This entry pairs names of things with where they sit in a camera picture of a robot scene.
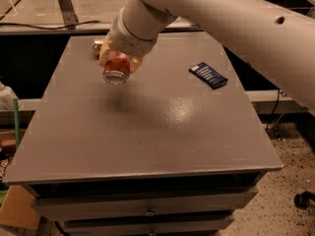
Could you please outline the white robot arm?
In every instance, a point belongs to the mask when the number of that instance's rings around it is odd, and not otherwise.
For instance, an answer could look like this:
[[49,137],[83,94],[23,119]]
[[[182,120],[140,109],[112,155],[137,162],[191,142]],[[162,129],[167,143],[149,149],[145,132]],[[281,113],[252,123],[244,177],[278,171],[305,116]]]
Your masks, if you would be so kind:
[[315,21],[265,0],[128,0],[104,39],[99,64],[123,53],[139,67],[158,34],[179,17],[315,113]]

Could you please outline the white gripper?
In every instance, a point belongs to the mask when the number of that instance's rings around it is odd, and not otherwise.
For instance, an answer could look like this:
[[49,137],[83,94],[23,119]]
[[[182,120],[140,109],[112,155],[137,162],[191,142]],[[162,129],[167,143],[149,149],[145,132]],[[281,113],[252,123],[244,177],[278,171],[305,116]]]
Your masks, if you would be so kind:
[[119,11],[118,16],[112,22],[107,34],[108,41],[102,44],[99,51],[98,63],[104,67],[106,62],[115,59],[120,51],[129,55],[130,73],[134,74],[142,65],[142,57],[152,51],[158,38],[143,40],[132,34],[123,22],[123,13],[124,8]]

